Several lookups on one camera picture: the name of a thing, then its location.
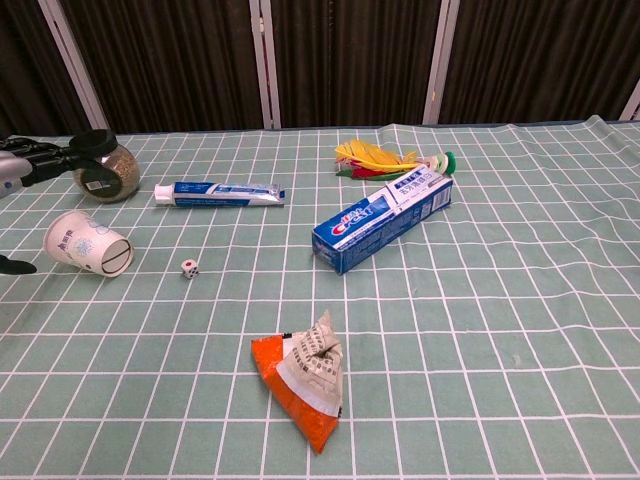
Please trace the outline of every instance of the toothpaste tube cap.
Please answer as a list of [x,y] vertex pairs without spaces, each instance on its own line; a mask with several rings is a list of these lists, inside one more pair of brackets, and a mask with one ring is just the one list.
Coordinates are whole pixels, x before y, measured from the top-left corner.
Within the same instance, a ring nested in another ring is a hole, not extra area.
[[157,205],[173,205],[173,185],[156,185],[153,194]]

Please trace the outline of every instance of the black curtain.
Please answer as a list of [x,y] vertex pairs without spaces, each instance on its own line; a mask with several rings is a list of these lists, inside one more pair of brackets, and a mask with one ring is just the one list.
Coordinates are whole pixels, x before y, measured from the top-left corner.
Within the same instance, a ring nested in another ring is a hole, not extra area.
[[620,117],[640,78],[640,1],[462,0],[439,123]]
[[0,0],[0,138],[89,128],[37,0]]
[[422,123],[440,0],[271,0],[283,127]]
[[262,128],[249,2],[62,0],[111,128]]

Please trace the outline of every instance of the paper cup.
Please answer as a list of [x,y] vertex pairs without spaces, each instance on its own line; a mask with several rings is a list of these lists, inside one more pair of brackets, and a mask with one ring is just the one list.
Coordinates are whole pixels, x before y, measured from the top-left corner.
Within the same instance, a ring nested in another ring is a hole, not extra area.
[[44,236],[44,250],[58,262],[105,277],[117,277],[133,260],[129,240],[82,210],[72,210],[53,221]]

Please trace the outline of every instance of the orange snack bag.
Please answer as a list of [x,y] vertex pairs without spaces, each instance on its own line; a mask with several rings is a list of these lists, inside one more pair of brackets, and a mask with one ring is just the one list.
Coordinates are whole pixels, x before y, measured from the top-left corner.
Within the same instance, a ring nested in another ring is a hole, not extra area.
[[322,453],[342,412],[342,347],[329,313],[306,332],[253,340],[251,353],[275,399]]

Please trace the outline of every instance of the toothpaste box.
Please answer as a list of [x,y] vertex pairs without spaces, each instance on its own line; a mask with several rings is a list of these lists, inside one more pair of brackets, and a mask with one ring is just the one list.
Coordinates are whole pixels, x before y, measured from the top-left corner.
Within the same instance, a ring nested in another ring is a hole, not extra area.
[[416,167],[313,229],[313,252],[343,274],[451,203],[453,180]]

